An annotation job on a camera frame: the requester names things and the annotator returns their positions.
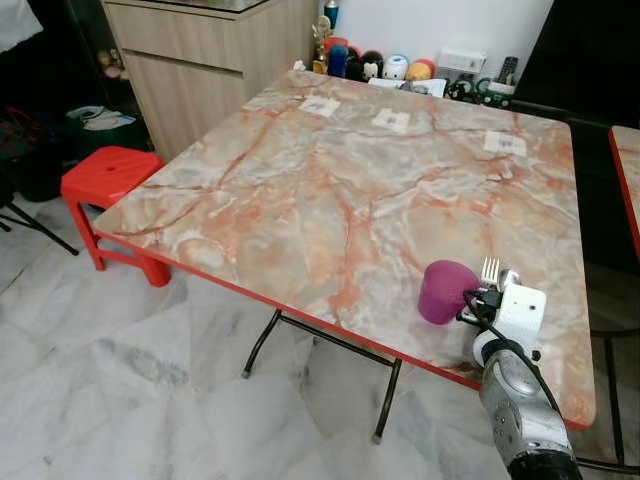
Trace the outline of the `silver metal fork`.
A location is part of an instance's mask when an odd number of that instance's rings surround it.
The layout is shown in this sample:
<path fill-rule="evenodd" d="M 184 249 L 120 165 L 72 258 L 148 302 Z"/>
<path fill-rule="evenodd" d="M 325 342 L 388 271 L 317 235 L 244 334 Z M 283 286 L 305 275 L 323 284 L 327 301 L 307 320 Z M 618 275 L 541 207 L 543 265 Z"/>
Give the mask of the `silver metal fork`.
<path fill-rule="evenodd" d="M 497 288 L 500 284 L 500 260 L 498 257 L 485 257 L 479 276 L 485 288 Z"/>

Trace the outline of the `black plush toy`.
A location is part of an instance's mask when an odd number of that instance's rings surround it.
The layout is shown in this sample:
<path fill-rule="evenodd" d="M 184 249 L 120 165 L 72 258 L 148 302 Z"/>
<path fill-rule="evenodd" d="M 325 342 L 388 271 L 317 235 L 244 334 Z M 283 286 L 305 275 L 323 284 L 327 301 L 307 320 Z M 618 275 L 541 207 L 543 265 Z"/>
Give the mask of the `black plush toy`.
<path fill-rule="evenodd" d="M 346 78 L 349 81 L 369 82 L 380 78 L 384 67 L 384 56 L 379 51 L 349 51 L 346 63 Z"/>

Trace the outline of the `orange round toy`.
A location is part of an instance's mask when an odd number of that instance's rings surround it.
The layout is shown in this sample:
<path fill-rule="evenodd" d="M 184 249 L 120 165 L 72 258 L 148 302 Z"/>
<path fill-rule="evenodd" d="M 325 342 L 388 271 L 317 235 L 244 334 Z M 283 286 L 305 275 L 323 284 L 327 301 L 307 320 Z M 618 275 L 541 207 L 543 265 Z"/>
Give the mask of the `orange round toy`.
<path fill-rule="evenodd" d="M 434 64 L 426 59 L 417 59 L 412 61 L 404 73 L 404 79 L 407 82 L 429 81 L 435 73 Z"/>

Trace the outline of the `green toy car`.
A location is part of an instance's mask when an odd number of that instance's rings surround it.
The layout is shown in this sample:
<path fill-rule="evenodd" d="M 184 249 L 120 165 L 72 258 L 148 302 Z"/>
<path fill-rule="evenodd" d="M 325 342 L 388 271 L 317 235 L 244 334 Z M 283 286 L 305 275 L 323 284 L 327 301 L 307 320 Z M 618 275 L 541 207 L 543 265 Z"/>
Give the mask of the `green toy car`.
<path fill-rule="evenodd" d="M 481 78 L 476 83 L 475 99 L 488 108 L 509 109 L 515 87 L 512 84 L 493 81 L 492 78 Z"/>

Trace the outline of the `white cloth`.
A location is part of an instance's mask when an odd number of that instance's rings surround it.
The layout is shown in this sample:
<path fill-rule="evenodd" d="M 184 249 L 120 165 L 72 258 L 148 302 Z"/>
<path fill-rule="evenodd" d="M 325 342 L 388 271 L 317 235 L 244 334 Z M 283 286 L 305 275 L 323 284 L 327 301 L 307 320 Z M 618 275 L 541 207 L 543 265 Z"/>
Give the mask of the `white cloth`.
<path fill-rule="evenodd" d="M 0 0 L 0 54 L 42 31 L 28 0 Z"/>

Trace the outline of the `white power socket box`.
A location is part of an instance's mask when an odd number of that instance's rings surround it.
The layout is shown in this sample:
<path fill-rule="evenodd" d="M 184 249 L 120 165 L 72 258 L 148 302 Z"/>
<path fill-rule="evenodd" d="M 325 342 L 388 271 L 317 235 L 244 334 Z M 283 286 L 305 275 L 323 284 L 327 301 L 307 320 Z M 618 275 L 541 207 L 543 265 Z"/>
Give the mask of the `white power socket box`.
<path fill-rule="evenodd" d="M 436 65 L 443 70 L 470 73 L 477 76 L 483 72 L 488 59 L 485 51 L 465 49 L 465 47 L 443 47 L 436 56 Z"/>

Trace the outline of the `black remote control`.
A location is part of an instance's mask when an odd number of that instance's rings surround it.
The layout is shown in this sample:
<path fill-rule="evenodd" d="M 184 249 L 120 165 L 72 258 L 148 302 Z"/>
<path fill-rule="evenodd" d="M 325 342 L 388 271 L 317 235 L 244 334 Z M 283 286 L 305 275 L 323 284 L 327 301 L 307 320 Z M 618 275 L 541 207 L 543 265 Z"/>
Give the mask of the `black remote control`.
<path fill-rule="evenodd" d="M 495 82 L 500 84 L 508 84 L 508 86 L 516 86 L 516 73 L 518 69 L 518 59 L 516 56 L 507 56 L 503 60 L 499 74 L 495 77 Z"/>

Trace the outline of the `black metal table leg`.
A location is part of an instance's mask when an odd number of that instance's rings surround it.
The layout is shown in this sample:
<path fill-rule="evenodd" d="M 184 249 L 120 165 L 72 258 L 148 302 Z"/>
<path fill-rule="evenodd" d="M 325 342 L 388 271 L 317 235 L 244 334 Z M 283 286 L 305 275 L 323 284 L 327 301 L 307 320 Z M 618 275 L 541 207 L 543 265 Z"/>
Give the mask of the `black metal table leg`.
<path fill-rule="evenodd" d="M 271 333 L 275 329 L 276 324 L 282 320 L 283 312 L 276 310 L 273 315 L 271 315 L 268 324 L 266 324 L 265 328 L 261 330 L 259 334 L 259 338 L 256 339 L 256 342 L 253 343 L 253 347 L 250 351 L 250 356 L 248 356 L 246 362 L 244 362 L 243 369 L 241 371 L 241 378 L 248 379 L 252 375 L 253 366 L 255 366 L 255 362 L 257 357 L 260 355 L 261 348 L 264 347 L 266 340 L 269 339 Z"/>
<path fill-rule="evenodd" d="M 390 408 L 392 408 L 393 399 L 396 398 L 396 389 L 398 385 L 399 375 L 403 362 L 401 358 L 394 358 L 392 361 L 385 361 L 390 369 L 390 375 L 387 381 L 387 389 L 385 389 L 383 402 L 381 402 L 378 422 L 376 422 L 374 434 L 372 434 L 372 444 L 380 445 L 383 442 L 385 428 L 390 416 Z"/>

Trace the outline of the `golden trophy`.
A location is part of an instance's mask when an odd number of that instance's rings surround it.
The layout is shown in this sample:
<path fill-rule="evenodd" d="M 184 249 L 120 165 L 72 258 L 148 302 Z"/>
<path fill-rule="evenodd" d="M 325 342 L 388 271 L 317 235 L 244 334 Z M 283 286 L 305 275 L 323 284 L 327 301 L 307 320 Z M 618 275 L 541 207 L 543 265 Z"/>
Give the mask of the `golden trophy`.
<path fill-rule="evenodd" d="M 314 55 L 312 55 L 311 70 L 317 74 L 326 74 L 326 58 L 328 58 L 329 47 L 326 41 L 332 36 L 332 22 L 326 15 L 320 15 L 312 28 L 312 46 L 314 46 Z"/>

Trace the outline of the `purple round cup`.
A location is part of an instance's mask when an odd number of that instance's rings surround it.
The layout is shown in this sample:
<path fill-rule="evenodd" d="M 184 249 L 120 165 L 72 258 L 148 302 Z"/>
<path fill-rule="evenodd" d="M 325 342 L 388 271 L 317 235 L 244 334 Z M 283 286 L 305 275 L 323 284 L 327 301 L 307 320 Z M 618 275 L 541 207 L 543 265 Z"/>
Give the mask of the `purple round cup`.
<path fill-rule="evenodd" d="M 465 310 L 465 292 L 481 287 L 480 279 L 461 262 L 436 260 L 422 271 L 417 310 L 433 325 L 447 325 Z"/>

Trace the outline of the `white round toy figure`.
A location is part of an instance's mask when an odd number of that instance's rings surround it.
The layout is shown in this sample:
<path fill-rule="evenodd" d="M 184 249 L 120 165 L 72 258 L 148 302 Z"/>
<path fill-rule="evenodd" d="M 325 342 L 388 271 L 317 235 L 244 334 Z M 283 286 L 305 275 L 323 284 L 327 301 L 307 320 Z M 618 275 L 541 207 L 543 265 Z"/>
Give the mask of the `white round toy figure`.
<path fill-rule="evenodd" d="M 406 56 L 390 55 L 384 60 L 381 78 L 387 79 L 387 81 L 403 81 L 407 76 L 408 68 L 410 68 L 410 60 Z"/>

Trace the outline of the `white paper label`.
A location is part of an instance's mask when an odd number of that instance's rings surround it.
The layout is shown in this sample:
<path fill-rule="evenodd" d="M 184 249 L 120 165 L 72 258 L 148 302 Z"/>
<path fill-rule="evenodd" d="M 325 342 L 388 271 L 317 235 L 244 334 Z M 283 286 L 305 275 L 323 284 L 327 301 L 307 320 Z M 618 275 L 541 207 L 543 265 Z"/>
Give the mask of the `white paper label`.
<path fill-rule="evenodd" d="M 314 115 L 324 116 L 324 118 L 332 118 L 337 113 L 337 110 L 342 105 L 342 102 L 335 99 L 329 99 L 329 97 L 307 95 L 302 104 L 298 106 L 298 109 L 303 113 L 310 113 Z"/>
<path fill-rule="evenodd" d="M 387 129 L 397 134 L 404 134 L 410 128 L 411 114 L 407 111 L 397 111 L 383 108 L 371 119 L 371 124 L 375 127 Z"/>
<path fill-rule="evenodd" d="M 483 147 L 492 154 L 515 155 L 526 157 L 529 155 L 525 138 L 517 134 L 508 134 L 499 131 L 486 131 Z"/>

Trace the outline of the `marble pattern folding table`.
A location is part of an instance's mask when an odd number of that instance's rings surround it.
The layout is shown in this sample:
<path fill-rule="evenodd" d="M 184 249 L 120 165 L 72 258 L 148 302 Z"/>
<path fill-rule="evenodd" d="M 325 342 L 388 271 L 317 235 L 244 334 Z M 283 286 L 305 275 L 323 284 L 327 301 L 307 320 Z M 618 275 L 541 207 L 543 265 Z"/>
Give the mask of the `marble pattern folding table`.
<path fill-rule="evenodd" d="M 342 102 L 332 118 L 307 95 Z M 371 124 L 411 114 L 404 134 Z M 527 156 L 484 150 L 486 131 Z M 422 271 L 498 257 L 547 294 L 541 375 L 568 428 L 596 417 L 571 129 L 563 122 L 291 70 L 108 207 L 110 241 L 353 343 L 479 388 L 470 326 L 426 323 Z"/>

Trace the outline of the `red-edged marble side table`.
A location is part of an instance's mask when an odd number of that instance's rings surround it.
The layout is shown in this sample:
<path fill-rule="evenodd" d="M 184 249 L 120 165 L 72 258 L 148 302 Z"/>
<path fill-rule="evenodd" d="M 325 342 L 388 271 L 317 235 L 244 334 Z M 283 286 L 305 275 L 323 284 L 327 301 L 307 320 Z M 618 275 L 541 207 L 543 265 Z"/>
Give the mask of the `red-edged marble side table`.
<path fill-rule="evenodd" d="M 614 165 L 620 178 L 622 196 L 625 197 L 627 219 L 634 238 L 636 255 L 640 255 L 640 131 L 613 125 L 609 140 L 614 152 Z"/>

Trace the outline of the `blue cylinder toy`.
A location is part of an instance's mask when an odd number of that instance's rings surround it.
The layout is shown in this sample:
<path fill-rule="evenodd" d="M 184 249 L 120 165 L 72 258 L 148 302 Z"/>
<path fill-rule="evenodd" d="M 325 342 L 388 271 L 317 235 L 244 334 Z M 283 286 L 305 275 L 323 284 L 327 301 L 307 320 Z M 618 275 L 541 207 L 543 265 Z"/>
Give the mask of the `blue cylinder toy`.
<path fill-rule="evenodd" d="M 343 44 L 333 44 L 326 54 L 326 73 L 337 78 L 346 78 L 349 50 Z"/>

